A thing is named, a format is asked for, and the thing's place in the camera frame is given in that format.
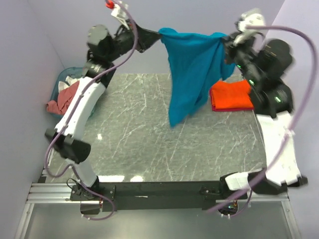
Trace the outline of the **folded orange t shirt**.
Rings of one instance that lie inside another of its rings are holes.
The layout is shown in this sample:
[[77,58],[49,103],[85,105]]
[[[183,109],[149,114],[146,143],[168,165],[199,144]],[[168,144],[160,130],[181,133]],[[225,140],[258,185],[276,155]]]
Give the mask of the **folded orange t shirt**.
[[227,83],[218,81],[210,91],[210,101],[214,112],[250,111],[254,106],[250,100],[251,87],[246,80]]

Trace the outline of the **white garment in basket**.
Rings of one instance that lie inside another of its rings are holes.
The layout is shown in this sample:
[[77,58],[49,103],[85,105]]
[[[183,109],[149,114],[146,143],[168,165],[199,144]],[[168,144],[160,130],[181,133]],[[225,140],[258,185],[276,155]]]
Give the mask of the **white garment in basket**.
[[70,76],[67,76],[64,81],[58,82],[58,92],[60,93],[61,91],[69,88],[71,85],[75,84],[79,80],[79,78],[72,78]]

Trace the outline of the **teal blue t shirt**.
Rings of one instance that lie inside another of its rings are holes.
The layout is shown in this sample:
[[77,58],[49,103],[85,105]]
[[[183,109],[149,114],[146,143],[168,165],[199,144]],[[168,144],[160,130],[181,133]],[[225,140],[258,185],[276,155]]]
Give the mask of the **teal blue t shirt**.
[[172,28],[161,28],[159,33],[171,73],[168,119],[175,127],[207,103],[210,88],[229,78],[235,65],[225,63],[224,33],[181,33]]

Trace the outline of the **aluminium frame rail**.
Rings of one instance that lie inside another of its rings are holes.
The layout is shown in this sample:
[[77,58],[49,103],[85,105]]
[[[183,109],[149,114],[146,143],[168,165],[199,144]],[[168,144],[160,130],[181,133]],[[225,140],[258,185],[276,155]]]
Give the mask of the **aluminium frame rail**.
[[32,183],[26,202],[59,204],[70,202],[71,189],[63,183]]

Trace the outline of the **salmon pink t shirt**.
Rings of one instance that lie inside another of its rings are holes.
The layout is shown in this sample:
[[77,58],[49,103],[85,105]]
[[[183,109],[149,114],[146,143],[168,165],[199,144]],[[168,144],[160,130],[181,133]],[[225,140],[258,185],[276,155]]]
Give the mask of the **salmon pink t shirt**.
[[56,115],[64,115],[69,108],[79,86],[79,81],[72,84],[70,87],[62,90],[57,97],[57,100],[51,100],[46,104],[46,110],[49,113]]

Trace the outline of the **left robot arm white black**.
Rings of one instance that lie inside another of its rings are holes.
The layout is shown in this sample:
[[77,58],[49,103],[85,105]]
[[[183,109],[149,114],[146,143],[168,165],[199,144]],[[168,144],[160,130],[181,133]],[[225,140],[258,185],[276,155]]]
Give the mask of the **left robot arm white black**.
[[160,38],[160,33],[132,23],[127,27],[120,26],[115,35],[100,24],[88,32],[87,62],[75,96],[60,122],[45,132],[49,147],[68,162],[78,178],[77,184],[83,196],[88,200],[96,199],[101,189],[99,178],[88,159],[91,145],[82,141],[85,124],[117,69],[114,61],[126,53],[133,54],[135,50],[143,53]]

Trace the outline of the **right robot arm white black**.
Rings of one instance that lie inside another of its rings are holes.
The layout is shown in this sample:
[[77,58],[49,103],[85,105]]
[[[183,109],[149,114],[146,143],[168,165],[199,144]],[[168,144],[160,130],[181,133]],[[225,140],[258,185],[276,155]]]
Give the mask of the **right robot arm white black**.
[[294,59],[290,45],[280,39],[267,40],[255,52],[254,36],[242,37],[234,32],[222,40],[226,63],[235,63],[251,88],[249,98],[260,126],[267,166],[250,172],[236,172],[220,178],[219,194],[231,198],[237,190],[256,194],[278,195],[289,187],[308,184],[297,166],[294,134],[288,130],[294,101],[291,89],[281,76]]

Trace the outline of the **black base beam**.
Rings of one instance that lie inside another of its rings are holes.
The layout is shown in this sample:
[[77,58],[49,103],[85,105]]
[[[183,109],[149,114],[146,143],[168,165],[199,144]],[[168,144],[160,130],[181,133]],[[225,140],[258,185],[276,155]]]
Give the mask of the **black base beam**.
[[206,210],[229,197],[225,181],[101,182],[103,196],[117,210],[193,209]]

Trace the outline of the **teal plastic basket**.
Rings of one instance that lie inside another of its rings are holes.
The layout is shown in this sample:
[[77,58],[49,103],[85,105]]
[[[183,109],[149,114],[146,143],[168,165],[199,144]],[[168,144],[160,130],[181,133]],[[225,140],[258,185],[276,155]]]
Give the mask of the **teal plastic basket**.
[[[51,100],[55,100],[56,101],[57,100],[57,97],[58,97],[58,94],[59,94],[59,92],[58,92],[58,82],[59,81],[64,81],[67,76],[70,76],[72,78],[79,78],[80,79],[79,80],[79,86],[78,86],[77,92],[76,92],[73,100],[75,98],[77,98],[78,95],[83,91],[83,88],[90,82],[90,79],[85,78],[83,76],[82,70],[83,70],[83,68],[81,68],[81,67],[70,67],[70,68],[67,68],[67,69],[63,70],[59,74],[59,76],[58,76],[58,78],[57,78],[57,80],[55,82],[55,85],[53,87],[53,90],[52,90],[51,97],[50,97],[49,101],[51,101]],[[56,114],[53,114],[53,113],[49,113],[49,114],[52,115],[57,120],[61,120],[63,118],[63,116],[64,116],[64,115],[56,115]]]

